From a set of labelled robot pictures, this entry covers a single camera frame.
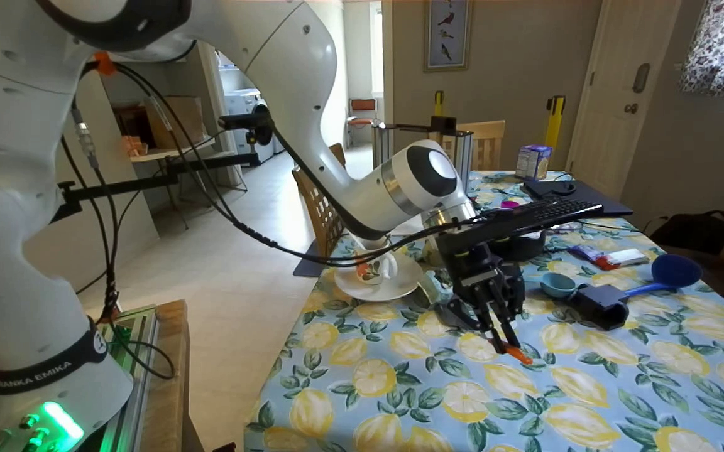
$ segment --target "picture frame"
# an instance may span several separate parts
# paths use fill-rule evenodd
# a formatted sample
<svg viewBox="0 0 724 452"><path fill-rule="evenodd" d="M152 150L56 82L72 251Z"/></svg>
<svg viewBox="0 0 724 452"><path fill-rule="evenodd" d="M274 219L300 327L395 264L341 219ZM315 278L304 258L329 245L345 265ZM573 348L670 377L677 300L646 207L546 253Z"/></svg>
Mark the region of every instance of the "picture frame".
<svg viewBox="0 0 724 452"><path fill-rule="evenodd" d="M468 64L472 0L427 1L427 71L461 71Z"/></svg>

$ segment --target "door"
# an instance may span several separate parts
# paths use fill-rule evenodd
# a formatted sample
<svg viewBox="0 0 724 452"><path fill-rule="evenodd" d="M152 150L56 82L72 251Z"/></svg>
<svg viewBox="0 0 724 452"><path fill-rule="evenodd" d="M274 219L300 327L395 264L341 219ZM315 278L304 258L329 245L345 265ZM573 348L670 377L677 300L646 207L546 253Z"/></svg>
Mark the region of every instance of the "door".
<svg viewBox="0 0 724 452"><path fill-rule="evenodd" d="M682 0L604 0L568 170L622 199Z"/></svg>

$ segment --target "white plate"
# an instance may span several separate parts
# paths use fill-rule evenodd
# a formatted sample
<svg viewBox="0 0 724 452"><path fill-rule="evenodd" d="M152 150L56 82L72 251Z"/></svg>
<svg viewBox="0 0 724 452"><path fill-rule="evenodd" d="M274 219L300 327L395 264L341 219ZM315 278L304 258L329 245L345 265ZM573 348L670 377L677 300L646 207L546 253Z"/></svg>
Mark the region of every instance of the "white plate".
<svg viewBox="0 0 724 452"><path fill-rule="evenodd" d="M378 303L392 300L416 291L423 276L423 269L411 256L395 253L395 261L397 261L395 278L362 281L357 276L357 269L340 269L334 274L334 281L346 297Z"/></svg>

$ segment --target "floral tablecloth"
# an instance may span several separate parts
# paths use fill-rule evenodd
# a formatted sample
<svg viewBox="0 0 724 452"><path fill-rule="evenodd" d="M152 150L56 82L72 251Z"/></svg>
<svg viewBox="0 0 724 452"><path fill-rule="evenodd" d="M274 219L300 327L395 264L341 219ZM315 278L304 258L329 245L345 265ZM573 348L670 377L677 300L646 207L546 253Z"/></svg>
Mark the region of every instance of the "floral tablecloth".
<svg viewBox="0 0 724 452"><path fill-rule="evenodd" d="M507 172L472 172L480 205L526 199ZM272 369L247 450L724 450L724 299L707 284L629 303L600 332L553 303L543 271L629 288L649 265L600 271L565 248L661 248L624 219L578 221L522 264L512 322L522 367L439 324L423 291L365 303L316 281Z"/></svg>

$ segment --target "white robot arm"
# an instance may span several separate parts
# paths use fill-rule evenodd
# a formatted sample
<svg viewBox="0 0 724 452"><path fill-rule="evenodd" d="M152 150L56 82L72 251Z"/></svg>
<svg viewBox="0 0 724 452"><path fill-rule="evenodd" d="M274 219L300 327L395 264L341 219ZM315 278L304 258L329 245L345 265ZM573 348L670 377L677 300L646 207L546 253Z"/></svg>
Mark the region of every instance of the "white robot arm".
<svg viewBox="0 0 724 452"><path fill-rule="evenodd" d="M72 286L35 271L22 240L59 207L56 146L93 50L181 39L216 45L262 87L287 148L357 236L379 237L427 207L476 215L434 142L362 180L345 172L319 135L336 57L304 0L0 0L0 431L35 406L61 408L75 426L59 450L72 450L132 396Z"/></svg>

